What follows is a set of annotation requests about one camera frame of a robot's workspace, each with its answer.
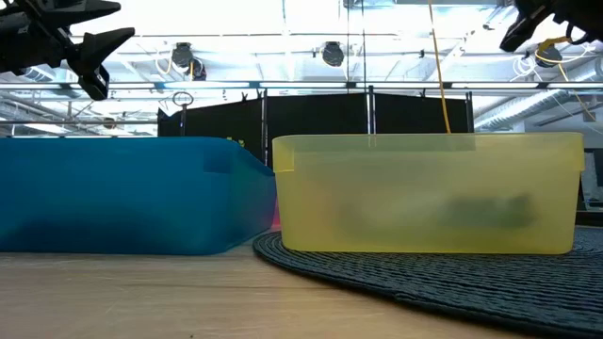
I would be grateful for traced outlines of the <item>black partition panel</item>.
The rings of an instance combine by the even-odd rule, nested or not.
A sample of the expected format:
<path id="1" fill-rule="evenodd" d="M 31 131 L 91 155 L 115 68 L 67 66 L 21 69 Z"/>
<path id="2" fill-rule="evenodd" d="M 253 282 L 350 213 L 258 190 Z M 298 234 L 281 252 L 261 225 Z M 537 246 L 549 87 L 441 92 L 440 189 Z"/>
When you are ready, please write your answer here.
<path id="1" fill-rule="evenodd" d="M 448 124 L 452 133 L 473 133 L 469 119 L 471 105 L 466 99 L 446 99 Z M 443 134 L 446 133 L 440 98 L 375 95 L 377 134 Z"/>
<path id="2" fill-rule="evenodd" d="M 188 108 L 184 136 L 231 139 L 264 163 L 262 108 L 261 99 Z"/>
<path id="3" fill-rule="evenodd" d="M 364 94 L 268 97 L 268 166 L 272 141 L 291 135 L 367 134 Z"/>

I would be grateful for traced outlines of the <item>silver horizontal frame rail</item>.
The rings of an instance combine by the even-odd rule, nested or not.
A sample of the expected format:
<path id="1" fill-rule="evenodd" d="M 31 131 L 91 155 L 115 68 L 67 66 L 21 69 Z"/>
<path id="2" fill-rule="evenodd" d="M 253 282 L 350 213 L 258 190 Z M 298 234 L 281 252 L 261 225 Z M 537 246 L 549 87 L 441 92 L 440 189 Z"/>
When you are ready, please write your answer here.
<path id="1" fill-rule="evenodd" d="M 438 89 L 436 82 L 179 81 L 111 83 L 109 89 Z M 444 89 L 603 89 L 603 82 L 444 82 Z"/>

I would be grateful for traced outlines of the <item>yellow translucent plastic bin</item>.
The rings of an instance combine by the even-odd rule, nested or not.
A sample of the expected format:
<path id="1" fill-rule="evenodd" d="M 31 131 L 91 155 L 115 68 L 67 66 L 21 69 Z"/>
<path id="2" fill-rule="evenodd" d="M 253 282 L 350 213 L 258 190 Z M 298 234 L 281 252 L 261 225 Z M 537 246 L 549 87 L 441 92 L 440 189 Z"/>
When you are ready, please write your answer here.
<path id="1" fill-rule="evenodd" d="M 573 246 L 579 133 L 286 136 L 272 151 L 292 250 L 562 254 Z"/>

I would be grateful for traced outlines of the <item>teal blue plastic bin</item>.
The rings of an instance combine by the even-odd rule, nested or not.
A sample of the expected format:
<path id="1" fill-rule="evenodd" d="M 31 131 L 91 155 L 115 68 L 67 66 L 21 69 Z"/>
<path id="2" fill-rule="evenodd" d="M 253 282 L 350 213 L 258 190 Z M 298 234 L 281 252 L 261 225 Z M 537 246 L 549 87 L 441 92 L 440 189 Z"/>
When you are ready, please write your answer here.
<path id="1" fill-rule="evenodd" d="M 216 254 L 275 204 L 272 170 L 227 139 L 0 138 L 0 251 Z"/>

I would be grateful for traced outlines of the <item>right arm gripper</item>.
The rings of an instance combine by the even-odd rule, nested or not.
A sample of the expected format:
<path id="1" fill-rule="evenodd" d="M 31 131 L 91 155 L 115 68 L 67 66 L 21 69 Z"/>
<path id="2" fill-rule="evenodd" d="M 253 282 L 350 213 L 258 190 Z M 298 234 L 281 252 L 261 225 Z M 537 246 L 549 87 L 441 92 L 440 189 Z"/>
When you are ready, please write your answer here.
<path id="1" fill-rule="evenodd" d="M 553 14 L 557 24 L 568 22 L 588 34 L 603 34 L 603 0 L 514 0 L 518 11 L 499 48 L 514 52 L 529 40 L 537 26 Z"/>

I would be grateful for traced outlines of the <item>dark round woven mat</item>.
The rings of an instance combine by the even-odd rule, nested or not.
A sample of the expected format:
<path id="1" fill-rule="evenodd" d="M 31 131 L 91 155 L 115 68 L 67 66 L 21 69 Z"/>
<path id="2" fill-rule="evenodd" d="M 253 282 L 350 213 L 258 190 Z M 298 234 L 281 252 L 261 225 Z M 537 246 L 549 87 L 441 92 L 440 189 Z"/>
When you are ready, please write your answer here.
<path id="1" fill-rule="evenodd" d="M 603 339 L 603 228 L 578 227 L 561 255 L 311 252 L 278 232 L 265 262 L 421 311 L 552 339 Z"/>

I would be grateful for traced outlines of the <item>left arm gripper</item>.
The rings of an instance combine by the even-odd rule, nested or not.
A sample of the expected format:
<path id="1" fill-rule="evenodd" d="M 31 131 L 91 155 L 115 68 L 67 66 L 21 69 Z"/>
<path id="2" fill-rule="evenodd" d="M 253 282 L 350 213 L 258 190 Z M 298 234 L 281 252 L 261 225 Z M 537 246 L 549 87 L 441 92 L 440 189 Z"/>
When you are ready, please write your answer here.
<path id="1" fill-rule="evenodd" d="M 2 0 L 0 8 L 0 73 L 24 74 L 26 68 L 41 64 L 59 67 L 64 59 L 78 76 L 78 85 L 93 101 L 108 96 L 110 76 L 103 62 L 132 38 L 134 27 L 99 34 L 85 33 L 73 46 L 73 55 L 57 40 L 32 22 L 16 0 Z M 107 0 L 35 0 L 42 18 L 52 26 L 80 24 L 119 11 L 118 2 Z"/>

